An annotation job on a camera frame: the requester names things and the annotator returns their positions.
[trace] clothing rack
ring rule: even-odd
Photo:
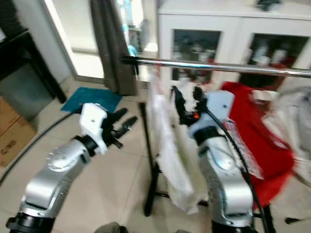
[[[200,62],[189,62],[189,61],[171,61],[164,59],[149,59],[149,58],[139,58],[125,56],[121,58],[121,62],[124,64],[131,64],[136,70],[136,74],[139,74],[138,65],[156,65],[162,67],[174,67],[174,68],[187,68],[187,69],[203,69],[210,71],[225,71],[225,72],[238,72],[238,73],[253,73],[253,74],[265,74],[265,75],[278,75],[278,76],[294,76],[294,77],[304,77],[311,78],[311,70],[308,69],[276,69],[272,67],[259,67],[252,65],[236,65],[236,64],[205,64]],[[158,164],[154,161],[151,151],[147,114],[146,114],[146,103],[138,103],[140,114],[142,117],[144,134],[146,139],[147,153],[149,166],[151,171],[151,183],[149,186],[147,200],[144,205],[145,216],[150,216],[153,202],[155,196],[169,198],[169,195],[164,192],[158,192],[156,190],[157,180],[161,170]],[[199,205],[208,206],[207,201],[200,201]],[[273,218],[270,211],[270,206],[267,205],[263,208],[265,218],[268,224],[268,229],[270,233],[275,233],[273,226]],[[254,214],[254,217],[261,217],[259,214]],[[298,219],[286,218],[285,222],[291,224],[298,221]]]

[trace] chrome bar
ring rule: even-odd
[[[277,69],[273,67],[259,67],[253,65],[237,65],[237,64],[223,64],[223,63],[206,64],[202,62],[172,61],[164,59],[152,59],[152,58],[131,57],[131,56],[122,57],[121,62],[124,64],[132,64],[132,65],[155,65],[161,67],[204,69],[213,71],[311,78],[311,70],[309,69]]]

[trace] red garment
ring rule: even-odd
[[[238,133],[232,136],[240,143],[238,146],[244,157],[243,151],[250,151],[252,158],[246,158],[247,165],[249,168],[257,167],[263,178],[254,176],[256,172],[252,174],[255,191],[261,204],[265,206],[279,193],[290,176],[294,165],[293,152],[287,143],[277,138],[262,123],[264,113],[252,97],[252,88],[241,83],[226,82],[222,90],[235,95],[229,118],[235,122]]]

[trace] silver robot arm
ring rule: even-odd
[[[6,224],[12,233],[50,233],[70,186],[96,153],[104,154],[131,129],[137,120],[132,117],[119,130],[113,123],[126,113],[121,109],[107,114],[105,109],[93,103],[82,108],[80,126],[83,136],[75,136],[68,143],[55,148],[47,157],[45,167],[28,183],[19,213]]]
[[[180,123],[199,146],[199,167],[208,186],[208,205],[213,232],[250,232],[253,196],[244,180],[228,141],[218,124],[204,111],[209,109],[221,122],[228,117],[234,95],[228,91],[203,93],[195,89],[195,111],[187,112],[181,92],[173,87]]]

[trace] wire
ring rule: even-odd
[[[262,205],[259,201],[259,198],[255,192],[255,189],[254,189],[254,186],[252,184],[252,180],[251,180],[251,176],[250,176],[250,173],[249,173],[249,170],[248,170],[248,167],[247,167],[247,164],[246,164],[246,161],[244,160],[241,152],[240,152],[240,149],[238,148],[237,144],[235,143],[235,141],[233,140],[233,138],[231,137],[231,135],[229,134],[228,130],[224,127],[224,125],[222,124],[222,122],[208,109],[208,108],[204,108],[204,111],[217,123],[217,125],[224,131],[225,135],[229,138],[230,142],[232,143],[234,149],[237,151],[238,155],[239,155],[239,158],[240,160],[242,161],[242,164],[243,164],[243,167],[245,169],[245,172],[246,172],[246,182],[248,183],[251,191],[252,191],[252,194],[253,194],[253,197],[255,199],[255,202],[258,206],[258,209],[259,209],[259,212],[260,212],[260,215],[261,215],[261,220],[262,220],[262,224],[263,224],[263,228],[264,228],[264,232],[265,233],[269,233],[269,229],[268,229],[268,224],[267,224],[267,221],[266,221],[266,218],[265,218],[265,215],[264,215],[264,212],[263,212],[263,208],[262,208]]]
[[[80,113],[80,109],[73,111],[71,113],[68,113],[67,115],[63,116],[62,118],[58,119],[56,122],[54,122],[52,125],[50,125],[46,130],[44,130],[38,137],[35,138],[35,140],[22,152],[22,154],[19,155],[18,158],[16,158],[12,164],[8,167],[8,169],[5,171],[3,176],[0,179],[0,187],[2,186],[3,182],[5,181],[8,174],[11,172],[11,170],[15,167],[15,165],[19,162],[19,160],[51,129],[53,129],[56,125],[58,125],[60,122],[67,119],[69,116]]]

